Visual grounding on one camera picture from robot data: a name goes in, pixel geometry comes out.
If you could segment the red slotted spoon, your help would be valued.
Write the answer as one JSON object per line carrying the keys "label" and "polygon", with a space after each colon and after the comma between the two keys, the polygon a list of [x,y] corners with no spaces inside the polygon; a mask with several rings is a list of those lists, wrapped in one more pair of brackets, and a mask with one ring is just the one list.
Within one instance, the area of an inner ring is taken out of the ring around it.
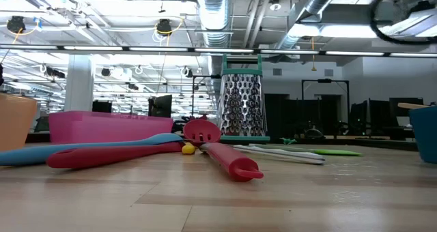
{"label": "red slotted spoon", "polygon": [[183,133],[187,141],[209,155],[233,181],[248,182],[264,177],[256,161],[220,143],[221,130],[214,123],[204,119],[190,120],[183,127]]}

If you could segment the grey green patterned knife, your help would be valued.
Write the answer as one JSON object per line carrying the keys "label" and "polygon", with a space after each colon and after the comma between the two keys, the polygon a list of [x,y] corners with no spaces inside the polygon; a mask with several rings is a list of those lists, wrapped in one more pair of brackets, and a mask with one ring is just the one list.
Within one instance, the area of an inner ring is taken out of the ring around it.
{"label": "grey green patterned knife", "polygon": [[300,157],[309,157],[309,158],[321,158],[321,155],[314,154],[311,152],[301,152],[301,151],[287,151],[282,149],[269,149],[263,147],[257,147],[255,145],[234,145],[234,148],[238,149],[247,149],[251,151],[264,152],[269,154],[279,154],[284,156],[300,156]]}

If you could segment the white blue patterned knife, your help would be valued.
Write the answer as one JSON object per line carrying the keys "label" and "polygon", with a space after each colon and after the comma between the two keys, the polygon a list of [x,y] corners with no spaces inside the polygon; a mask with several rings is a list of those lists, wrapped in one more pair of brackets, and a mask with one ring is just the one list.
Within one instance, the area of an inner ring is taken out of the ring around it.
{"label": "white blue patterned knife", "polygon": [[323,159],[323,158],[317,159],[317,158],[309,158],[309,157],[288,156],[288,155],[284,155],[284,154],[272,154],[272,153],[265,153],[265,152],[261,152],[261,151],[241,149],[241,148],[236,148],[236,150],[238,150],[240,152],[247,152],[250,154],[259,154],[259,155],[263,155],[263,156],[270,156],[270,157],[279,158],[282,160],[292,160],[295,162],[303,162],[303,163],[307,163],[307,164],[324,164],[325,163],[325,159]]}

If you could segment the dark red solid spoon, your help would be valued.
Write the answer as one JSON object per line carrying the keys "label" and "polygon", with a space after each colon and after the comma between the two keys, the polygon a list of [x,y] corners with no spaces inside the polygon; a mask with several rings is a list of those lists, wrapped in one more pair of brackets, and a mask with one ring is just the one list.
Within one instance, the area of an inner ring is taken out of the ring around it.
{"label": "dark red solid spoon", "polygon": [[51,154],[46,164],[55,169],[86,169],[154,154],[181,152],[181,142],[120,147],[81,147]]}

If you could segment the green silicone spatula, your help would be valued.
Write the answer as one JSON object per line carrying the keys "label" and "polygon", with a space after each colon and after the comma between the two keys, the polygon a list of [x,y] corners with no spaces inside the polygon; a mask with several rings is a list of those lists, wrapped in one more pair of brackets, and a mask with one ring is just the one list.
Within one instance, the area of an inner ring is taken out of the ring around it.
{"label": "green silicone spatula", "polygon": [[290,147],[287,145],[260,145],[260,144],[250,144],[253,147],[261,147],[263,149],[280,149],[284,151],[292,152],[309,152],[319,155],[330,155],[330,156],[362,156],[361,153],[348,151],[348,150],[337,150],[337,149],[307,149],[299,147]]}

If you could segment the blue silicone spoon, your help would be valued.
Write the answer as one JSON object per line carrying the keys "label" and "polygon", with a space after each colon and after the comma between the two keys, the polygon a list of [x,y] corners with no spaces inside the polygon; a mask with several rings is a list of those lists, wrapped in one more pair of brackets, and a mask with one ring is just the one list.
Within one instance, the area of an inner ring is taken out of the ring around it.
{"label": "blue silicone spoon", "polygon": [[56,152],[82,147],[125,147],[140,145],[159,145],[182,141],[183,138],[173,133],[161,133],[137,141],[120,141],[107,143],[72,143],[62,145],[41,145],[0,152],[0,166],[25,166],[44,164],[47,158]]}

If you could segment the red spatula wooden handle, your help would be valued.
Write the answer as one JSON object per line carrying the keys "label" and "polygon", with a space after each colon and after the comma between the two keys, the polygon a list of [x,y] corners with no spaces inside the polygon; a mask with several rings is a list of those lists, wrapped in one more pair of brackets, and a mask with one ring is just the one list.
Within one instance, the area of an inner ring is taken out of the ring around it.
{"label": "red spatula wooden handle", "polygon": [[428,108],[428,105],[411,104],[411,103],[405,103],[405,102],[400,102],[397,104],[397,106],[399,108],[406,108],[406,109]]}

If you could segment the long strip light bar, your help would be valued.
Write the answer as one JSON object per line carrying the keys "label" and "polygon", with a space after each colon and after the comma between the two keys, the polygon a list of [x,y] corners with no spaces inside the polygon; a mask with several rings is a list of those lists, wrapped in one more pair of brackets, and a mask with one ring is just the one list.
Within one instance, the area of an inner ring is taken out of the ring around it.
{"label": "long strip light bar", "polygon": [[1,50],[25,50],[47,53],[110,53],[110,54],[167,54],[170,55],[306,55],[306,56],[346,56],[346,57],[389,57],[434,59],[437,53],[393,53],[343,50],[281,50],[258,48],[194,48],[176,46],[83,46],[83,45],[31,45],[0,44]]}

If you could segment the pink plastic bin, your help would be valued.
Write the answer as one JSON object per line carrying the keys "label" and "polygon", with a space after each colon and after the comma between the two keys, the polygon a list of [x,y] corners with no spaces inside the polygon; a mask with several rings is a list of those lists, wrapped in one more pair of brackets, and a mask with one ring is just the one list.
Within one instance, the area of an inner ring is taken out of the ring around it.
{"label": "pink plastic bin", "polygon": [[67,111],[48,116],[51,142],[106,143],[142,140],[170,133],[173,120],[166,117]]}

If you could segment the small dark office monitor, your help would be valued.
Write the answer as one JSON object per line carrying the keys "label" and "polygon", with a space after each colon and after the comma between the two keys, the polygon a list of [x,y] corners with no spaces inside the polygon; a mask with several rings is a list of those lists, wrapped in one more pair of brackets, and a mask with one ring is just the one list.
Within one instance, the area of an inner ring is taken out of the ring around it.
{"label": "small dark office monitor", "polygon": [[93,101],[92,111],[93,112],[100,112],[100,113],[111,113],[112,112],[112,103],[98,101],[98,100]]}

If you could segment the white building pillar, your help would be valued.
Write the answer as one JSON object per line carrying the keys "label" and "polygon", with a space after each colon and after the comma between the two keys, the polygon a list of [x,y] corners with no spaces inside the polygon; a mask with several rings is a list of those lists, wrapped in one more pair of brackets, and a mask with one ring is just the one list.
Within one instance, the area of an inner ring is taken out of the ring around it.
{"label": "white building pillar", "polygon": [[91,111],[95,67],[90,55],[69,55],[64,111]]}

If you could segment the orange plastic bin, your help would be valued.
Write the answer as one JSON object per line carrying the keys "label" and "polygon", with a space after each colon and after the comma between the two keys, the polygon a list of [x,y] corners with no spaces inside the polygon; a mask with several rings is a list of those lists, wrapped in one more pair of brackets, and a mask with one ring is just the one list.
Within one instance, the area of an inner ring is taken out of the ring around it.
{"label": "orange plastic bin", "polygon": [[25,145],[37,105],[31,98],[0,93],[0,152]]}

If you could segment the blue plastic bin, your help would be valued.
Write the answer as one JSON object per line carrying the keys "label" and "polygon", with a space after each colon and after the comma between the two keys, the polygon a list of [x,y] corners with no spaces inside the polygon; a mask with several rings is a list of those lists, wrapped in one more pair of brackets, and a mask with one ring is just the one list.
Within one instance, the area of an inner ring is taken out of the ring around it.
{"label": "blue plastic bin", "polygon": [[422,161],[437,164],[437,106],[412,109],[409,114]]}

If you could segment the wide silver ventilation duct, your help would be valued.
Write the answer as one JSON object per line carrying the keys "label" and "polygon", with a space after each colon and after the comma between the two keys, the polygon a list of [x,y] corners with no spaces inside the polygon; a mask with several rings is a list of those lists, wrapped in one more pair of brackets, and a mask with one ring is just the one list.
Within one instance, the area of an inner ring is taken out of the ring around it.
{"label": "wide silver ventilation duct", "polygon": [[203,30],[205,46],[210,48],[227,48],[231,0],[197,0],[198,15]]}

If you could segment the black metal gantry frame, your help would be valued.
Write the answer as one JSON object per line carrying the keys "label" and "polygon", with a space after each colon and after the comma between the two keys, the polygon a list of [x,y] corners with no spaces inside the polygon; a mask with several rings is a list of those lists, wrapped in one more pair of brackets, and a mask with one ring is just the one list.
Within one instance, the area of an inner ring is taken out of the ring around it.
{"label": "black metal gantry frame", "polygon": [[350,82],[349,80],[332,80],[329,78],[319,78],[319,79],[302,79],[300,82],[301,86],[301,101],[303,102],[305,100],[305,83],[306,82],[314,82],[314,83],[336,83],[339,87],[339,83],[344,83],[346,85],[346,103],[347,103],[347,113],[346,113],[346,119],[349,121],[349,115],[350,115]]}

